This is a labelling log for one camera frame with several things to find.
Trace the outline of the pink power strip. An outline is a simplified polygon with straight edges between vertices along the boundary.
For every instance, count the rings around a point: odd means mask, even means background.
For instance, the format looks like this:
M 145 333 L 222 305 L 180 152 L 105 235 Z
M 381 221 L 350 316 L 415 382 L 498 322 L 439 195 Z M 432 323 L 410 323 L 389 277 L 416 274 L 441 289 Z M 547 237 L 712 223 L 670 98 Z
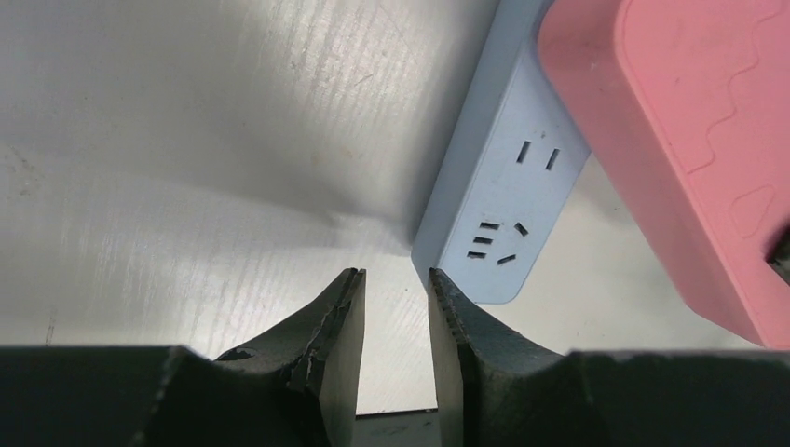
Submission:
M 789 346 L 785 1 L 557 1 L 538 58 L 684 302 Z

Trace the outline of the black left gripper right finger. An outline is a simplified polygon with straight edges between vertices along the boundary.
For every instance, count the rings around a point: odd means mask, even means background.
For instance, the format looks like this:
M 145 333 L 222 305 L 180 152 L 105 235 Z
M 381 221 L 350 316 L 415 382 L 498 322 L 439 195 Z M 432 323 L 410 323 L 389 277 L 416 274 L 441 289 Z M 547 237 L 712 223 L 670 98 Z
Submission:
M 445 446 L 785 446 L 789 355 L 539 345 L 429 272 Z

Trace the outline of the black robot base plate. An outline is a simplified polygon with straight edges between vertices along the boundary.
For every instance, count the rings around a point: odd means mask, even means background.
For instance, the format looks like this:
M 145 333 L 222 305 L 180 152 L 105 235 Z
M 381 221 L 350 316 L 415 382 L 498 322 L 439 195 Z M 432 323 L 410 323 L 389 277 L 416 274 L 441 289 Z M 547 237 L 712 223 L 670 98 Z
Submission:
M 358 415 L 353 447 L 440 447 L 436 409 Z

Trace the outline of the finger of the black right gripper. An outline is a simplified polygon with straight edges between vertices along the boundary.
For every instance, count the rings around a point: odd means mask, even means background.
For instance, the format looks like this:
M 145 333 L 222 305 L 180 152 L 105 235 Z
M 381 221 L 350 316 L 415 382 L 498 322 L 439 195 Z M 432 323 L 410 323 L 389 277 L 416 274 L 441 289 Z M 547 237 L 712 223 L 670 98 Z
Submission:
M 766 255 L 768 266 L 786 283 L 789 284 L 789 225 L 782 229 L 772 240 Z

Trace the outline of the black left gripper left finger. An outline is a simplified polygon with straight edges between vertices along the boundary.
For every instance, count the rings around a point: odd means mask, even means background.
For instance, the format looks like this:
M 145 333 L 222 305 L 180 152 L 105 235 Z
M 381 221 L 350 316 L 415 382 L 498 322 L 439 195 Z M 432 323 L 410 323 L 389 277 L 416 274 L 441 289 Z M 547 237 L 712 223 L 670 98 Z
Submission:
M 365 273 L 206 359 L 181 345 L 5 346 L 5 446 L 348 446 Z

